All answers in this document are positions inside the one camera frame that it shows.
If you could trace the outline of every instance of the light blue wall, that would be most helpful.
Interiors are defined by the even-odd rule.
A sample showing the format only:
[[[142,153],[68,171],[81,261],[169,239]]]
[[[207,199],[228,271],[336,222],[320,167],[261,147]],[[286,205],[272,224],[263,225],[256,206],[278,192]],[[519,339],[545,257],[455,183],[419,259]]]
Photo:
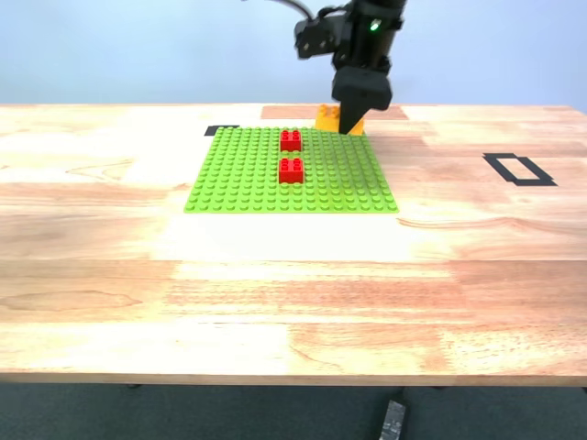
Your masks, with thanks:
[[[404,17],[395,102],[587,113],[587,1],[408,0]],[[4,1],[0,102],[330,102],[330,58],[296,58],[300,18],[263,0]]]

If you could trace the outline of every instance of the green lego baseplate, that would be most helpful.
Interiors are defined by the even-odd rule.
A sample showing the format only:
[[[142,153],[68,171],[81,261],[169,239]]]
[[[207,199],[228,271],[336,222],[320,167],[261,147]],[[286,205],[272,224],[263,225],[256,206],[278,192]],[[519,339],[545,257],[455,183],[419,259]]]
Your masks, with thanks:
[[[280,151],[299,130],[302,151]],[[279,184],[283,158],[301,158],[304,183]],[[185,204],[190,213],[399,212],[369,140],[309,127],[220,127]]]

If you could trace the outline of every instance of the wooden table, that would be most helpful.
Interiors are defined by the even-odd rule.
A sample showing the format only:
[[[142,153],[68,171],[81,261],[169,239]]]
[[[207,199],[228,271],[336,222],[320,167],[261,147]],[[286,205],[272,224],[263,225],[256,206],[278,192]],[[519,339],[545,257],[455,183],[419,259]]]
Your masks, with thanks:
[[[0,380],[587,386],[587,116],[396,105],[400,214],[183,214],[208,126],[315,114],[0,107]]]

